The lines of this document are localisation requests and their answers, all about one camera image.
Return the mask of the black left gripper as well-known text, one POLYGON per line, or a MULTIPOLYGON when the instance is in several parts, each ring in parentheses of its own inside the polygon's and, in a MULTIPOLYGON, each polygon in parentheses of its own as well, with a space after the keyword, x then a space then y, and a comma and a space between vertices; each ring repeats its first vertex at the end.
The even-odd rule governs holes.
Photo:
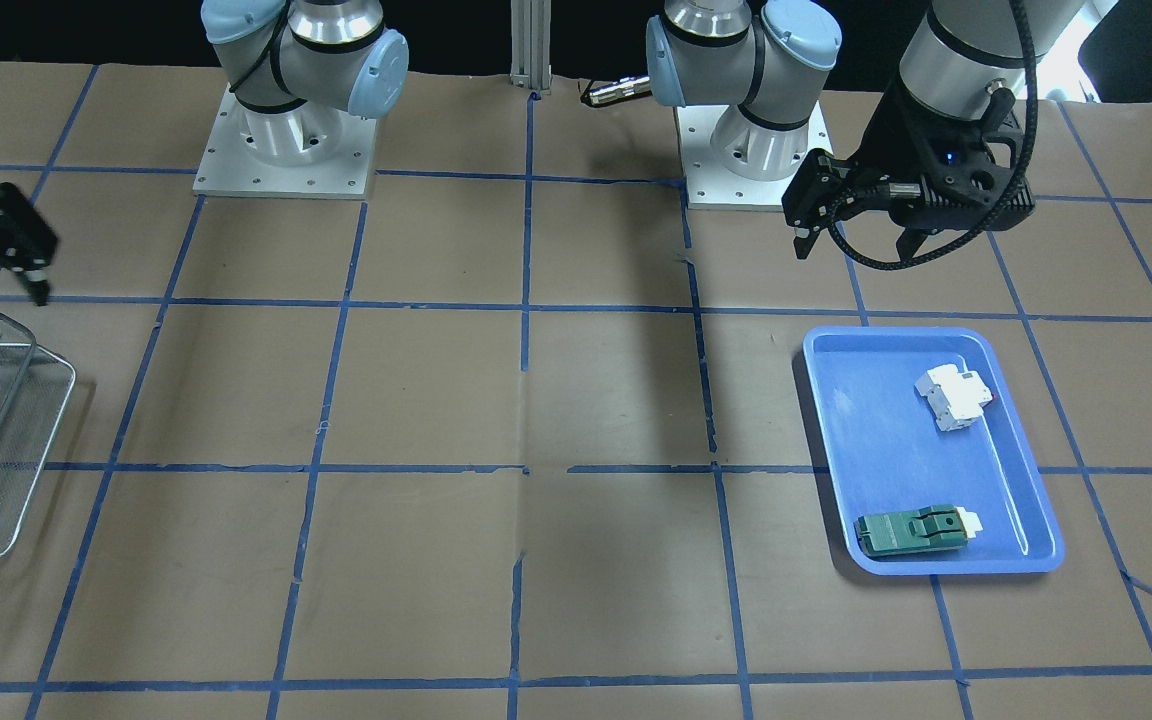
POLYGON ((896 240, 899 259, 918 258, 933 232, 969 232, 995 209, 1018 165, 1024 132, 1015 104, 1005 88, 973 118, 946 118, 892 79, 858 150, 847 159, 809 151, 787 187, 782 209, 794 227, 795 258, 812 253, 829 205, 844 191, 852 200, 838 209, 838 220, 884 210, 905 228, 896 240))

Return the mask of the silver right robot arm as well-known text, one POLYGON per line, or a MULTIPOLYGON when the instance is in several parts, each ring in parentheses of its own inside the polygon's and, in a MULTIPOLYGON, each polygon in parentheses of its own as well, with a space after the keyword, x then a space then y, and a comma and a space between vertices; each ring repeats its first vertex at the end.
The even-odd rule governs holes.
MULTIPOLYGON (((378 123, 404 88, 406 37, 378 1, 205 1, 200 22, 227 90, 192 191, 229 199, 364 200, 378 123)), ((51 300, 59 238, 0 183, 0 270, 51 300)))

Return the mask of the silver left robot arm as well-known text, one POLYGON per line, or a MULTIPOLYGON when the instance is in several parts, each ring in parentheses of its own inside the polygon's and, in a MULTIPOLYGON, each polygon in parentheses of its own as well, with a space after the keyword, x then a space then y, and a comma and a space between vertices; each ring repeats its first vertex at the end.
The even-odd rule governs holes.
POLYGON ((823 234, 847 258, 909 270, 1034 213, 1026 179, 1038 65, 1079 1, 933 1, 847 158, 810 147, 810 118, 846 50, 814 1, 667 1, 646 23, 646 74, 667 108, 721 106, 723 165, 787 179, 780 200, 805 259, 823 234))

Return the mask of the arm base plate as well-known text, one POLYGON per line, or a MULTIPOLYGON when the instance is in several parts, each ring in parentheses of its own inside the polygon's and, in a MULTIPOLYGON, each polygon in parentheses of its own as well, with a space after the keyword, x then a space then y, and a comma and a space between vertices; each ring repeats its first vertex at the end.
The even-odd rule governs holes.
POLYGON ((675 119, 690 209, 780 213, 808 152, 832 149, 820 104, 787 131, 756 124, 736 105, 676 108, 675 119))
POLYGON ((314 103, 256 113, 225 91, 192 191, 229 199, 365 200, 379 126, 314 103))

